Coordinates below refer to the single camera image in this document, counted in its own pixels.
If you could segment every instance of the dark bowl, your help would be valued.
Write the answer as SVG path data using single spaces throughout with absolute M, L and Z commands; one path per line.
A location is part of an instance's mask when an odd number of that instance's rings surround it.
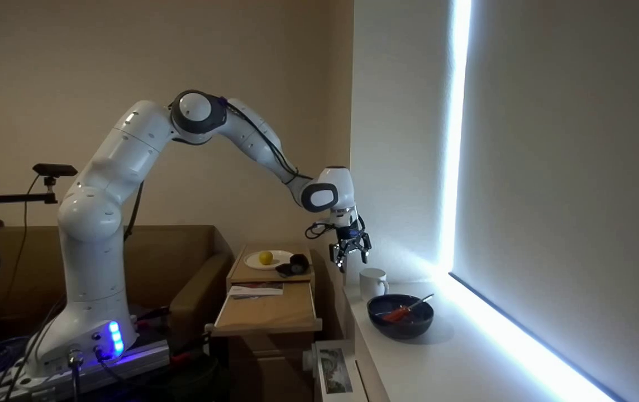
M 385 322 L 385 314 L 401 308 L 401 305 L 412 305 L 414 302 L 419 302 L 421 297 L 414 295 L 380 295 L 373 297 L 367 304 L 370 309 L 370 319 L 373 322 L 373 326 L 385 333 L 391 338 L 414 338 L 423 333 L 428 333 L 428 328 L 434 322 L 434 308 L 432 304 L 423 302 L 419 305 L 412 308 L 412 314 L 401 319 L 401 322 Z

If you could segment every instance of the cup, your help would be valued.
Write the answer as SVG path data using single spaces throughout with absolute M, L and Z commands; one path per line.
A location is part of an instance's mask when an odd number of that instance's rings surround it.
M 360 293 L 364 299 L 386 295 L 386 273 L 380 267 L 364 267 L 360 273 Z

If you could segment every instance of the white blind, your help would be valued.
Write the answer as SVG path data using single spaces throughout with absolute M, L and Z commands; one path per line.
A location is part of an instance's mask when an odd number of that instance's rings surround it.
M 453 273 L 639 399 L 639 1 L 474 0 Z

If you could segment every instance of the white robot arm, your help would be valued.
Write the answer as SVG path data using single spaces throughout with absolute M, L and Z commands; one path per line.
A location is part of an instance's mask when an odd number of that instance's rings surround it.
M 118 118 L 64 198 L 59 227 L 68 305 L 43 328 L 38 341 L 29 344 L 32 352 L 22 366 L 28 385 L 68 372 L 73 360 L 122 360 L 136 341 L 126 299 L 122 208 L 170 141 L 204 144 L 214 135 L 230 139 L 270 169 L 304 210 L 329 210 L 306 237 L 335 229 L 334 262 L 343 267 L 352 251 L 362 251 L 367 261 L 371 241 L 347 168 L 327 168 L 316 180 L 300 174 L 284 156 L 277 134 L 239 101 L 204 92 L 183 92 L 170 106 L 140 101 Z

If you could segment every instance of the plate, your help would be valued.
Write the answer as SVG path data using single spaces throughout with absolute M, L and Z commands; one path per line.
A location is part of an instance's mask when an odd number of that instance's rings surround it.
M 256 269 L 275 269 L 280 262 L 289 262 L 294 251 L 289 250 L 270 250 L 272 251 L 272 262 L 270 266 L 265 266 L 259 261 L 259 251 L 252 251 L 246 257 L 246 266 L 256 267 Z

